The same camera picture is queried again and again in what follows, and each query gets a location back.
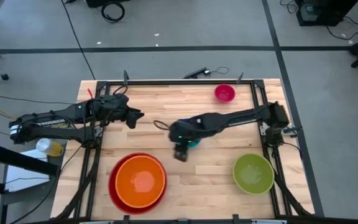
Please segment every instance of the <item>green bowl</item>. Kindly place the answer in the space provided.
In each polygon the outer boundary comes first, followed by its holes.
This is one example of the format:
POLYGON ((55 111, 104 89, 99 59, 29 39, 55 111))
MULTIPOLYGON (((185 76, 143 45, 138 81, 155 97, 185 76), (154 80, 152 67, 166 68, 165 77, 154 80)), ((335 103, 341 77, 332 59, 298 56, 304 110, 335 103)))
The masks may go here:
POLYGON ((274 183, 272 165, 257 154, 245 154, 238 158, 234 164, 233 177, 237 186, 251 195, 268 192, 274 183))

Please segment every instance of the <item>wooden tabletop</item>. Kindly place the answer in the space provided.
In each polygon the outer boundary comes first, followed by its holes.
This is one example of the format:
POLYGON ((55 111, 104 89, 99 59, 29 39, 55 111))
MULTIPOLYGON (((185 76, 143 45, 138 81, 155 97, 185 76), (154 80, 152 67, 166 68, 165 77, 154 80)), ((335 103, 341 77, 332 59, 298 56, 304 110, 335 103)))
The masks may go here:
MULTIPOLYGON (((278 101, 287 110, 287 102, 279 79, 265 79, 269 101, 278 101)), ((234 101, 222 104, 214 99, 216 85, 153 85, 128 88, 128 105, 138 108, 145 116, 138 120, 135 129, 124 123, 111 123, 104 132, 102 152, 98 169, 92 220, 122 220, 122 211, 109 198, 108 179, 115 163, 134 152, 146 152, 161 161, 167 171, 167 191, 161 203, 151 212, 131 215, 133 220, 166 219, 231 219, 232 214, 240 218, 273 218, 269 194, 254 196, 244 193, 235 184, 232 168, 235 160, 246 153, 262 155, 258 126, 251 123, 226 128, 189 150, 188 162, 173 158, 173 143, 168 133, 157 129, 153 120, 168 124, 177 119, 207 113, 230 113, 253 108, 249 85, 233 85, 236 89, 234 101)), ((90 98, 87 89, 95 92, 96 81, 82 81, 78 101, 90 98)), ((285 142, 296 144, 296 140, 284 137, 285 142)), ((80 146, 70 141, 63 163, 80 146)), ((308 184, 297 148, 280 147, 282 166, 288 188, 309 212, 313 211, 308 184)), ((51 217, 58 215, 69 203, 78 188, 84 151, 69 162, 58 182, 51 217)), ((280 211, 284 214, 281 193, 278 187, 280 211)), ((83 199, 81 214, 85 214, 87 196, 83 199)))

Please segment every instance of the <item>gray floor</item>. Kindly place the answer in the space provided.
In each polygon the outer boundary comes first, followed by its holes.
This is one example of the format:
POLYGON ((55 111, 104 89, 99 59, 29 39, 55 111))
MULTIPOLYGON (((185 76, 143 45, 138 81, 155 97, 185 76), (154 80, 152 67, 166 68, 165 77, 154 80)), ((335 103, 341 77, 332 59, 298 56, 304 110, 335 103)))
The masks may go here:
MULTIPOLYGON (((281 46, 344 46, 325 27, 299 27, 296 15, 268 0, 281 46)), ((83 47, 154 47, 195 45, 272 46, 262 1, 259 0, 131 0, 126 16, 108 24, 99 11, 82 0, 67 5, 83 47)), ((358 22, 358 4, 349 13, 358 22)), ((342 22, 337 35, 350 36, 358 26, 342 22)), ((358 42, 358 36, 352 40, 358 42)), ((60 0, 4 0, 0 8, 0 49, 77 48, 60 0)), ((130 78, 181 78, 201 67, 227 66, 227 75, 213 78, 281 78, 275 52, 115 52, 87 53, 97 79, 117 79, 126 69, 130 78)), ((327 217, 358 218, 358 68, 347 52, 283 52, 293 88, 324 213, 327 217)), ((0 95, 43 101, 74 102, 81 80, 91 74, 81 54, 6 54, 0 70, 11 76, 1 82, 0 95)), ((13 116, 57 110, 0 99, 0 109, 13 116)), ((0 116, 0 131, 9 120, 0 116)), ((15 151, 0 134, 0 145, 15 151)), ((8 222, 36 206, 47 186, 29 190, 26 203, 9 207, 8 222)), ((53 195, 23 222, 46 220, 53 195)))

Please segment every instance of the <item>orange object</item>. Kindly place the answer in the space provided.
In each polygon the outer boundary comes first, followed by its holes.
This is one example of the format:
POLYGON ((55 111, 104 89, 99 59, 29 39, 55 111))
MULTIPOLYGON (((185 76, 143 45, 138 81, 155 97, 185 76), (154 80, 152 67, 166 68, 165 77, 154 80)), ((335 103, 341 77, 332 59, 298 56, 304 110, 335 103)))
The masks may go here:
POLYGON ((154 157, 134 156, 118 169, 118 197, 132 208, 145 208, 156 202, 162 195, 164 186, 164 169, 154 157))

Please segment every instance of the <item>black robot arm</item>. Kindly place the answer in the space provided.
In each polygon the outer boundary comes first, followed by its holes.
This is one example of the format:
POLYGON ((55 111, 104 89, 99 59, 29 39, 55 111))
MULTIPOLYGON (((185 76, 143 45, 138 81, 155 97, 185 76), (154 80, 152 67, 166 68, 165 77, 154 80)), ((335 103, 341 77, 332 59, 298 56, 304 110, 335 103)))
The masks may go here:
POLYGON ((257 121, 263 121, 269 125, 266 130, 268 144, 277 146, 282 144, 281 131, 289 124, 289 121, 284 107, 276 102, 229 114, 205 113, 174 122, 169 127, 169 138, 176 143, 174 157, 185 162, 189 143, 214 136, 228 127, 257 121))
POLYGON ((74 139, 82 144, 94 142, 98 135, 94 123, 100 121, 100 128, 110 122, 125 121, 128 127, 135 128, 136 121, 143 113, 127 106, 128 97, 122 94, 106 95, 69 106, 60 111, 25 114, 9 123, 14 144, 23 144, 36 138, 74 139), (54 128, 56 124, 68 123, 72 129, 54 128), (84 124, 76 128, 74 124, 84 124))

